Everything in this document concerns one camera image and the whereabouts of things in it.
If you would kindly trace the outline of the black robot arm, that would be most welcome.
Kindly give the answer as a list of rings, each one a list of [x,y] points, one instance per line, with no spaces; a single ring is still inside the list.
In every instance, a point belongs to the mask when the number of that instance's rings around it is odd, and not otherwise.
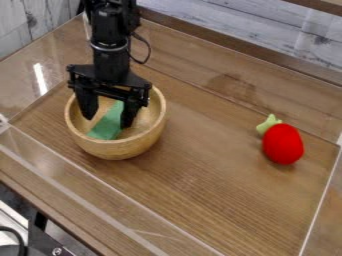
[[[91,64],[70,64],[69,87],[74,90],[83,117],[91,120],[99,109],[98,97],[123,102],[121,127],[129,128],[142,107],[150,103],[153,84],[130,67],[131,38],[141,13],[137,0],[83,0],[91,25]]]

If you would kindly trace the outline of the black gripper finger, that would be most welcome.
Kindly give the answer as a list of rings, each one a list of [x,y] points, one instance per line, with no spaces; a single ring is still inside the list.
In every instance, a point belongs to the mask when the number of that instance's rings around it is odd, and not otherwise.
[[[91,120],[99,108],[98,95],[91,90],[82,87],[75,88],[75,95],[83,117]]]
[[[130,97],[126,101],[125,101],[125,105],[123,105],[123,111],[122,111],[122,115],[121,115],[121,128],[126,129],[130,128],[134,122],[134,119],[138,115],[138,112],[141,110],[141,102],[137,98]]]

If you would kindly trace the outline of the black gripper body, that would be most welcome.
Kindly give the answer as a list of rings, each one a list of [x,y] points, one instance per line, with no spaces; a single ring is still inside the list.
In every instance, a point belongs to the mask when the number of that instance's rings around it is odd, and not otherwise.
[[[127,46],[114,49],[93,48],[93,64],[70,64],[69,87],[91,90],[99,97],[125,101],[134,97],[142,107],[149,106],[151,83],[139,77],[130,67],[130,49]]]

